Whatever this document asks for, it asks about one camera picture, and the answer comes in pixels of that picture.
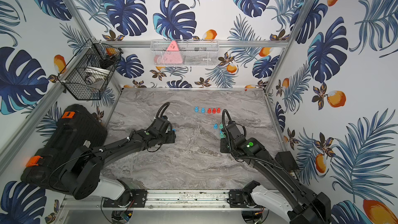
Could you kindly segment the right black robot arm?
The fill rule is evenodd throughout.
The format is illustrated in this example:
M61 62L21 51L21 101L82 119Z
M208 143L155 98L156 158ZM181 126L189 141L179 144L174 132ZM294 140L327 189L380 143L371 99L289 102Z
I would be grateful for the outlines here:
M221 119L224 140L232 157L256 169L279 191L272 193L253 181L244 189L247 206L263 206L290 224L331 223L331 201L327 195L304 186L258 140L247 139L246 128L233 121L227 110L223 110Z

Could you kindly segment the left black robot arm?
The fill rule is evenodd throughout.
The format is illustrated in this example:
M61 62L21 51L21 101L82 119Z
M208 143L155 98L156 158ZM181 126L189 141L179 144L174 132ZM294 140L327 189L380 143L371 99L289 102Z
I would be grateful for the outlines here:
M47 178L47 187L55 192L82 200L89 196L109 198L123 204L130 198L130 188L120 180L101 175L109 164L140 151L152 152L153 147L174 144L176 133L164 114L170 102L164 103L146 129L132 130L124 139L108 145L88 148L77 147L65 162L53 169Z

